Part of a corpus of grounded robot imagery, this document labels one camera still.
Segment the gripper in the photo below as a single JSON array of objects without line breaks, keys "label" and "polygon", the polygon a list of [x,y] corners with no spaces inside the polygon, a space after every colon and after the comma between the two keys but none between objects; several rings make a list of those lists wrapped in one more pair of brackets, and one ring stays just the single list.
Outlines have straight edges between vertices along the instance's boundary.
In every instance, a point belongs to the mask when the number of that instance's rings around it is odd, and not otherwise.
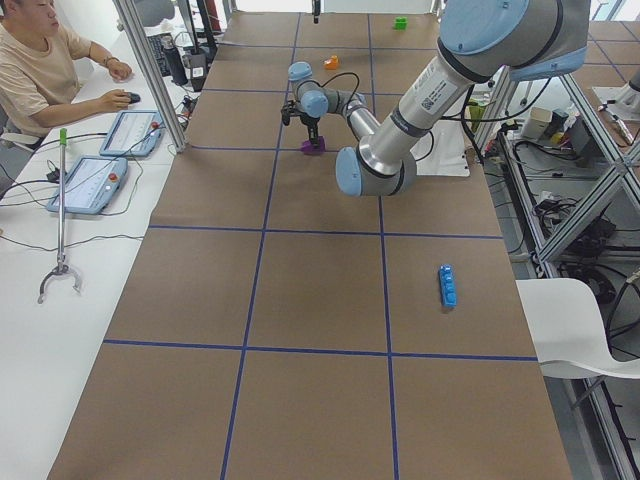
[{"label": "gripper", "polygon": [[[312,16],[313,23],[318,24],[320,19],[320,0],[312,0]],[[307,146],[309,148],[319,147],[319,134],[318,123],[319,119],[310,116],[308,113],[302,110],[299,104],[295,100],[287,101],[280,110],[281,123],[284,126],[289,126],[292,118],[299,118],[303,125],[307,127],[308,140]]]}]

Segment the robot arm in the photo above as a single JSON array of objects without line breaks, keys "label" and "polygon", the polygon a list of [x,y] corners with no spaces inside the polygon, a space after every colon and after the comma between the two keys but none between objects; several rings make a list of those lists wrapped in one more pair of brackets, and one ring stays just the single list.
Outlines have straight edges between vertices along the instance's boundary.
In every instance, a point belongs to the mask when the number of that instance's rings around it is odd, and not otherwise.
[{"label": "robot arm", "polygon": [[356,92],[317,83],[306,62],[288,69],[293,97],[283,105],[281,121],[299,118],[310,147],[319,149],[319,119],[341,115],[358,144],[337,155],[340,190],[350,196],[398,194],[416,177],[412,148],[473,85],[488,82],[503,66],[514,81],[579,69],[586,57],[589,11],[586,1],[450,1],[441,18],[436,56],[383,122]]}]

